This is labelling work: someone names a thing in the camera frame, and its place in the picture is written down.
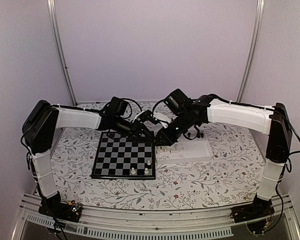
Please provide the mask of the black grey chessboard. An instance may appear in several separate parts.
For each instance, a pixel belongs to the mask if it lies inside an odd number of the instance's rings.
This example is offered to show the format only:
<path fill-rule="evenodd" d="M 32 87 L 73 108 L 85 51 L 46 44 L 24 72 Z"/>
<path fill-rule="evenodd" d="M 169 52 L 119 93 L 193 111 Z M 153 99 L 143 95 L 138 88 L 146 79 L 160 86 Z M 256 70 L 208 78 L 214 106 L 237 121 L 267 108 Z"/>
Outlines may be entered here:
<path fill-rule="evenodd" d="M 152 142 L 132 142 L 117 132 L 102 132 L 92 167 L 92 179 L 154 180 L 156 154 Z"/>

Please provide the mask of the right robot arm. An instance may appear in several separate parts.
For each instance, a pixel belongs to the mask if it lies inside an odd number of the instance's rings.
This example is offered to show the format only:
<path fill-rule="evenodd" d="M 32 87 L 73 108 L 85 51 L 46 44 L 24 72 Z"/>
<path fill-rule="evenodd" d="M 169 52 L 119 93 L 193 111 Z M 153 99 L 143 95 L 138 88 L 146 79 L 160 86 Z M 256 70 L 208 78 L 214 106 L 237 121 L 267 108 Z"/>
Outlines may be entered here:
<path fill-rule="evenodd" d="M 155 137 L 156 146 L 171 146 L 190 128 L 208 123 L 243 127 L 268 136 L 265 169 L 253 203 L 248 208 L 252 218 L 264 214 L 283 177 L 285 165 L 293 155 L 291 142 L 292 137 L 297 135 L 285 105 L 279 102 L 274 106 L 240 103 L 225 100 L 216 94 L 191 99 L 179 88 L 162 102 L 176 118 L 170 120 L 161 113 L 151 113 L 162 124 Z"/>

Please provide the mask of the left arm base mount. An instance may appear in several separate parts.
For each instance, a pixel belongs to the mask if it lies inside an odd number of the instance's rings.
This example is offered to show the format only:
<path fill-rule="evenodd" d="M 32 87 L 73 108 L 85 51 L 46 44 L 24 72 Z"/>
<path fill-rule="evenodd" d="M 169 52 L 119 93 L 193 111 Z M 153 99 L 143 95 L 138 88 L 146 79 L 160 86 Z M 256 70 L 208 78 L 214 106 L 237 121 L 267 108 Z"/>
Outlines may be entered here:
<path fill-rule="evenodd" d="M 38 212 L 56 219 L 78 223 L 82 214 L 83 204 L 75 202 L 61 202 L 57 198 L 42 199 Z"/>

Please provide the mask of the white plastic tray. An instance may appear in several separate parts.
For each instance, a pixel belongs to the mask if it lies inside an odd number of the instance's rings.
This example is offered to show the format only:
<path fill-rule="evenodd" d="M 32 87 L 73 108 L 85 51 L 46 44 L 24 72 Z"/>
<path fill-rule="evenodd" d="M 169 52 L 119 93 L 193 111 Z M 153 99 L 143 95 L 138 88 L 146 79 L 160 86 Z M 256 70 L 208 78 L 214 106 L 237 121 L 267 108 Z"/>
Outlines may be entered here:
<path fill-rule="evenodd" d="M 197 130 L 192 127 L 187 133 L 191 133 L 190 140 L 185 138 L 183 135 L 171 146 L 184 147 L 186 153 L 183 155 L 184 158 L 179 159 L 168 159 L 168 160 L 157 160 L 157 164 L 184 164 L 184 163 L 196 163 L 196 162 L 208 162 L 212 159 L 212 149 L 206 135 L 203 126 L 197 127 L 199 133 L 203 133 L 203 138 L 195 138 Z"/>

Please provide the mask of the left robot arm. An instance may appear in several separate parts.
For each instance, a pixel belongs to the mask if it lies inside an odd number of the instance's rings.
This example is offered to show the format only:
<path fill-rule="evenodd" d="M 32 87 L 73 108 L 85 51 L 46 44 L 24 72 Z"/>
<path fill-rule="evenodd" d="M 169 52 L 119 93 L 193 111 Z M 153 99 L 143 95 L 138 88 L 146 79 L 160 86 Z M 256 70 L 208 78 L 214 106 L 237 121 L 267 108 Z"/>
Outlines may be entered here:
<path fill-rule="evenodd" d="M 37 185 L 45 209 L 53 216 L 64 213 L 64 205 L 55 184 L 51 157 L 65 129 L 114 130 L 134 142 L 155 141 L 155 135 L 141 120 L 126 120 L 127 98 L 112 97 L 102 109 L 92 109 L 40 100 L 21 131 L 20 143 L 26 148 L 27 168 Z"/>

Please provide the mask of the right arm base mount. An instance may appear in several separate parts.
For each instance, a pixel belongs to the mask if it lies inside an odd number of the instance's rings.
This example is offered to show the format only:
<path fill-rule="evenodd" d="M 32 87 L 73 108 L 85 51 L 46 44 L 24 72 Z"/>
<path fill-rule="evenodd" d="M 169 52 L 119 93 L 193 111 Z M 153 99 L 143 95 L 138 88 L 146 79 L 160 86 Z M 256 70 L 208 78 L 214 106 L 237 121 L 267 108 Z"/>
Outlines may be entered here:
<path fill-rule="evenodd" d="M 246 225 L 249 232 L 261 235 L 265 233 L 272 222 L 274 213 L 271 200 L 255 198 L 252 203 L 232 207 L 229 217 L 235 223 L 251 221 Z"/>

